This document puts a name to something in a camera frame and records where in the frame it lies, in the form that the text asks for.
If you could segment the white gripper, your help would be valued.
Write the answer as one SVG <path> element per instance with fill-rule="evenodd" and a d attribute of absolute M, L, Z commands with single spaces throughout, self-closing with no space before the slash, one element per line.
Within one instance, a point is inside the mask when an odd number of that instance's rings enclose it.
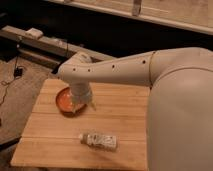
<path fill-rule="evenodd" d="M 71 100 L 74 104 L 88 104 L 96 111 L 96 106 L 92 102 L 92 90 L 88 83 L 71 84 L 70 91 L 72 93 Z"/>

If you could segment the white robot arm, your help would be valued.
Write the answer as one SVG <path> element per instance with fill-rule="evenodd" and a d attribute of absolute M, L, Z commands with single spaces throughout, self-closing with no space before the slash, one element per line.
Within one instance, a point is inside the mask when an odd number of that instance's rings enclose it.
<path fill-rule="evenodd" d="M 58 76 L 75 104 L 92 101 L 92 82 L 149 87 L 148 171 L 213 171 L 212 50 L 155 50 L 96 63 L 78 52 Z"/>

